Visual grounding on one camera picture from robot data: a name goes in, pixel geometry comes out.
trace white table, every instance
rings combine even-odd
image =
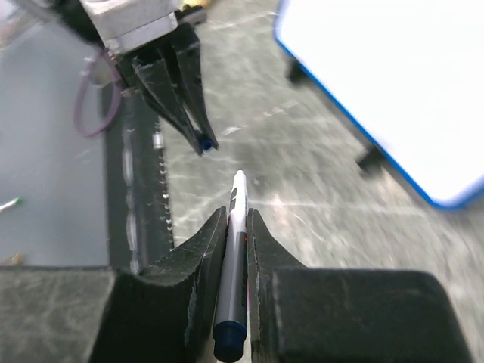
[[[433,206],[484,190],[483,0],[281,0],[275,38]]]

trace marker pen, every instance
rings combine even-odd
[[[12,199],[10,202],[4,203],[0,206],[0,213],[4,212],[7,209],[10,209],[13,206],[19,206],[22,204],[22,198],[15,198]]]
[[[242,358],[247,337],[247,180],[242,169],[235,174],[230,199],[227,241],[213,327],[214,356],[224,363]]]

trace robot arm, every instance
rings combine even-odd
[[[39,19],[59,20],[85,41],[106,48],[121,75],[120,87],[131,95],[140,92],[202,155],[218,148],[206,113],[200,40],[194,31],[206,14],[201,7],[179,10],[176,2],[17,0]]]
[[[227,218],[217,209],[140,275],[0,268],[0,360],[216,363]],[[254,363],[472,362],[445,291],[427,273],[306,268],[253,209],[247,270]]]

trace blue table edge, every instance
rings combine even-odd
[[[289,57],[297,60],[292,52],[282,43],[282,41],[278,38],[278,21],[281,18],[281,15],[284,12],[284,6],[286,3],[290,2],[290,0],[280,0],[278,9],[275,15],[274,26],[272,28],[272,35],[274,36],[274,40],[276,43],[283,49]],[[382,151],[385,158],[392,164],[392,166],[404,177],[404,179],[412,186],[413,189],[417,191],[417,193],[426,201],[429,205],[443,210],[456,210],[462,209],[466,207],[468,204],[472,203],[473,201],[477,200],[479,197],[484,195],[484,177],[482,177],[477,183],[476,188],[473,188],[472,191],[464,192],[464,196],[456,201],[456,203],[449,203],[449,204],[442,204],[437,203],[429,195],[417,184],[417,182],[393,159],[386,150],[377,143],[377,141],[371,137],[371,135],[363,128],[363,126],[352,116],[352,114],[328,91],[328,89],[319,82],[316,77],[312,75],[312,73],[303,65],[300,64],[302,70],[308,75],[308,77],[329,97],[329,99],[345,114],[346,117],[358,128],[358,130],[369,140],[372,145],[376,145]]]

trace gray floor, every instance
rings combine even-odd
[[[278,0],[216,1],[199,35],[220,150],[200,159],[166,127],[177,243],[228,204],[241,167],[250,207],[308,266],[435,274],[476,360],[484,361],[484,203],[446,215],[410,197],[389,174],[362,181],[354,158],[363,147],[347,120],[313,87],[292,89],[284,78],[284,55],[271,34]]]

